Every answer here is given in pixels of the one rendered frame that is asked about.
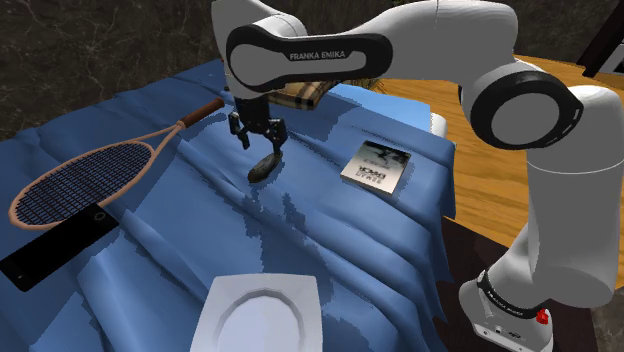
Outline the white pillow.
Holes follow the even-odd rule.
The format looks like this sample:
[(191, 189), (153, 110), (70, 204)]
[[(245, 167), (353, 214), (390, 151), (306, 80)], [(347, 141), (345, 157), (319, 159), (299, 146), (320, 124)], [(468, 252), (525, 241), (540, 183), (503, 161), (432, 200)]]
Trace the white pillow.
[(448, 133), (448, 125), (446, 119), (436, 113), (430, 113), (430, 127), (429, 131), (441, 138), (446, 138)]

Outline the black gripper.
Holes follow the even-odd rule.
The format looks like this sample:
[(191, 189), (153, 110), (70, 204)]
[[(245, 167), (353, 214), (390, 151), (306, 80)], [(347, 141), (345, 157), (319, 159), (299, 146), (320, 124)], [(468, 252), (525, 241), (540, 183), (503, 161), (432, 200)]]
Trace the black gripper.
[(281, 118), (270, 118), (268, 100), (265, 97), (254, 99), (235, 99), (236, 111), (228, 114), (230, 133), (236, 136), (245, 150), (250, 147), (247, 135), (263, 134), (273, 146), (273, 154), (281, 157), (281, 146), (288, 139), (285, 121)]

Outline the dark oval stone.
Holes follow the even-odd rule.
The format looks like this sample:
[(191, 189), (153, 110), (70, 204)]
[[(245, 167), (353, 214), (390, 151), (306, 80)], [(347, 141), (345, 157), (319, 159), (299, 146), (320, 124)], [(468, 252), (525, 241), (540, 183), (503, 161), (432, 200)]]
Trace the dark oval stone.
[(273, 152), (261, 159), (248, 173), (247, 179), (250, 183), (258, 183), (269, 177), (271, 172), (281, 162), (283, 153)]

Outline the grey book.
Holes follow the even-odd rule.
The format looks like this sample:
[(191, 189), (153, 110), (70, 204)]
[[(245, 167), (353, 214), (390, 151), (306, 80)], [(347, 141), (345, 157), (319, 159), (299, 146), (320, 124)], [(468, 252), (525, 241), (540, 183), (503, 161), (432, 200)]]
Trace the grey book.
[(372, 141), (364, 141), (340, 176), (372, 190), (392, 195), (411, 154)]

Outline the tan tennis racket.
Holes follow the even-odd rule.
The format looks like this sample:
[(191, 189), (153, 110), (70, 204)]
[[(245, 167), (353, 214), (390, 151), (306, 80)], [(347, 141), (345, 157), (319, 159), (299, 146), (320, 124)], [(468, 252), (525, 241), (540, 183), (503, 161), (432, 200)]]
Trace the tan tennis racket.
[(14, 198), (8, 218), (24, 230), (48, 230), (91, 204), (104, 207), (140, 181), (179, 132), (223, 108), (217, 97), (160, 131), (105, 145), (44, 173)]

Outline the black flat phone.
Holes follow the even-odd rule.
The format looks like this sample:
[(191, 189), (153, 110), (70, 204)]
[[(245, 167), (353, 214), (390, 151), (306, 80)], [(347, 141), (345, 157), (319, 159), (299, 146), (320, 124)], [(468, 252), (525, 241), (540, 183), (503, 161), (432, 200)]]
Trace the black flat phone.
[(0, 272), (27, 292), (118, 225), (99, 205), (89, 205), (0, 260)]

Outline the white square plate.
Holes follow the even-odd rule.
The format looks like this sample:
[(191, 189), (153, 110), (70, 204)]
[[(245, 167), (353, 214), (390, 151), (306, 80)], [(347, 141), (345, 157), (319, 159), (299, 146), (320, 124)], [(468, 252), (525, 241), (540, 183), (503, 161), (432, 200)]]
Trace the white square plate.
[(323, 352), (316, 278), (277, 273), (216, 277), (189, 352)]

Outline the bed with blue cover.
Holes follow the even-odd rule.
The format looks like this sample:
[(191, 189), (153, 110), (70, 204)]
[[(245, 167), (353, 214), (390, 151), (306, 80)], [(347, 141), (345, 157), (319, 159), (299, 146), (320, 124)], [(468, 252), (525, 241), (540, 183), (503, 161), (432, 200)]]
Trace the bed with blue cover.
[[(0, 352), (189, 352), (214, 278), (249, 273), (316, 278), (323, 352), (446, 352), (453, 143), (332, 94), (273, 113), (288, 140), (267, 180), (247, 174), (268, 142), (243, 149), (220, 110), (108, 206), (104, 238), (28, 292), (0, 274)], [(364, 141), (411, 154), (392, 195), (340, 176)]]

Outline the light blue pillow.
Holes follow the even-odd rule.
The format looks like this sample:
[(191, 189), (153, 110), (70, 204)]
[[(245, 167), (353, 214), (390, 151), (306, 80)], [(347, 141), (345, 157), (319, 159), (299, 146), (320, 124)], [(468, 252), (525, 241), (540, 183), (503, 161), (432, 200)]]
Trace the light blue pillow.
[(331, 88), (329, 93), (369, 111), (387, 116), (423, 131), (430, 131), (430, 107), (423, 102), (381, 94), (347, 84), (338, 84)]

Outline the plaid tan cushion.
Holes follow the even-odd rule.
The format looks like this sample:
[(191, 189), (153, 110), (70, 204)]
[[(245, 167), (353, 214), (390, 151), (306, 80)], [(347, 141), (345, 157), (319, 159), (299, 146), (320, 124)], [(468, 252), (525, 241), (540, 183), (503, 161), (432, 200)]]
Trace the plaid tan cushion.
[(288, 83), (267, 95), (269, 103), (299, 110), (314, 110), (322, 97), (339, 81)]

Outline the dark robot stand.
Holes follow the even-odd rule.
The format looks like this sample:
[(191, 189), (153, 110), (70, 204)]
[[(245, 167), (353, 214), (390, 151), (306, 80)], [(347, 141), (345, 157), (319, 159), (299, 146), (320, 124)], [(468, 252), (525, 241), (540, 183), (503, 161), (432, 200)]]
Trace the dark robot stand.
[[(438, 336), (448, 352), (510, 352), (478, 337), (458, 300), (461, 284), (493, 264), (507, 248), (447, 218), (442, 219), (442, 237), (454, 281), (436, 283), (445, 314), (444, 318), (433, 319)], [(546, 307), (554, 318), (553, 352), (599, 352), (588, 309), (553, 300)]]

